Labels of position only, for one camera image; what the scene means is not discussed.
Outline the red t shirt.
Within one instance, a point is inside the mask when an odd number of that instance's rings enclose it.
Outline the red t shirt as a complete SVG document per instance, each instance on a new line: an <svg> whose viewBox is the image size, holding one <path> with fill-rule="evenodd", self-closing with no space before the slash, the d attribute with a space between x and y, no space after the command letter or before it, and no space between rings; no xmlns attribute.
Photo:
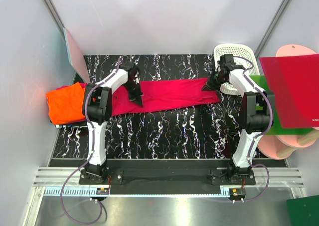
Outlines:
<svg viewBox="0 0 319 226"><path fill-rule="evenodd" d="M205 78L141 81L142 102L139 106L129 100L126 89L121 86L112 96L112 116L127 113L153 113L202 104L219 103L216 91L202 91Z"/></svg>

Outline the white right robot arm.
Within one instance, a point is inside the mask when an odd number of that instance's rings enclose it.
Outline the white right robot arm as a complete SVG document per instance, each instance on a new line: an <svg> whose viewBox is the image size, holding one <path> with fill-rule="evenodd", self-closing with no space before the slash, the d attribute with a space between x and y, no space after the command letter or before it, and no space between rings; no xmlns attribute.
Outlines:
<svg viewBox="0 0 319 226"><path fill-rule="evenodd" d="M222 177L231 184L238 184L252 176L252 160L261 137L273 125L275 95L258 86L248 75L254 67L252 61L233 54L224 54L217 61L219 69L209 76L202 91L214 91L224 83L232 84L242 97L239 113L241 137Z"/></svg>

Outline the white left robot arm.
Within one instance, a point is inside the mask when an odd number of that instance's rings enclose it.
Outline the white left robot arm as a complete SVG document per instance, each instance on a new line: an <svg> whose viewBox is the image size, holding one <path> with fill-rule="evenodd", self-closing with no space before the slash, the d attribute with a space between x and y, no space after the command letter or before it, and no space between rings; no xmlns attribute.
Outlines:
<svg viewBox="0 0 319 226"><path fill-rule="evenodd" d="M132 62L120 65L97 83L89 83L85 89L82 113L88 126L89 154L86 162L79 167L80 183L85 180L97 184L110 180L106 165L105 129L112 116L112 95L123 86L132 103L143 106L142 90L139 83L139 68Z"/></svg>

